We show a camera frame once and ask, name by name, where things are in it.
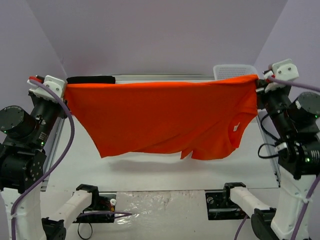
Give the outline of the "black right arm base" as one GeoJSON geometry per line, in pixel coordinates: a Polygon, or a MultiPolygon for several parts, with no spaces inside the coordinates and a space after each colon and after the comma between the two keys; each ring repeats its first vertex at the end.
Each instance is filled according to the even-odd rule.
{"type": "Polygon", "coordinates": [[[225,200],[222,190],[205,191],[209,221],[243,220],[247,215],[237,204],[225,200]]]}

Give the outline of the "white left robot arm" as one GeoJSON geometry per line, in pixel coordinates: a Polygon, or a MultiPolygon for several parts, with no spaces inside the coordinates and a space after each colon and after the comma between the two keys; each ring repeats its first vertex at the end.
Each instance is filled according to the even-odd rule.
{"type": "Polygon", "coordinates": [[[65,102],[52,97],[55,101],[33,96],[31,114],[17,105],[0,111],[0,130],[7,135],[0,145],[0,194],[11,240],[64,240],[84,210],[101,203],[96,186],[80,184],[56,213],[41,215],[41,186],[48,176],[43,172],[45,138],[60,115],[72,118],[65,102]]]}

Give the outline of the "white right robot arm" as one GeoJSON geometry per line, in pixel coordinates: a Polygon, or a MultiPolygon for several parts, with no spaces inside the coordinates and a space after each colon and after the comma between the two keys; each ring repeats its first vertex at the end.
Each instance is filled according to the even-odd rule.
{"type": "Polygon", "coordinates": [[[222,202],[238,205],[250,219],[260,240],[307,240],[309,205],[320,181],[320,95],[305,85],[294,101],[289,99],[292,81],[272,77],[256,82],[258,107],[265,109],[277,133],[273,145],[280,172],[277,207],[270,207],[241,182],[227,183],[222,202]]]}

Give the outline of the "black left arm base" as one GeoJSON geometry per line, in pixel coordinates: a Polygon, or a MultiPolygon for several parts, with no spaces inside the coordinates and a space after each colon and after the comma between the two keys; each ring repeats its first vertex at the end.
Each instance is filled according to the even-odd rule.
{"type": "MultiPolygon", "coordinates": [[[[97,203],[94,206],[87,207],[82,213],[93,212],[114,212],[117,204],[117,194],[115,192],[103,192],[99,194],[97,203]]],[[[92,214],[79,216],[74,224],[108,224],[115,221],[114,214],[92,214]]]]}

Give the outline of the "orange t shirt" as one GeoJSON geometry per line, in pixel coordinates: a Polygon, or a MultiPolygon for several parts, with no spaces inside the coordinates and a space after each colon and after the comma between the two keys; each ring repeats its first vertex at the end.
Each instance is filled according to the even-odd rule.
{"type": "Polygon", "coordinates": [[[64,97],[102,158],[180,153],[207,161],[240,146],[258,113],[256,80],[67,83],[64,97]]]}

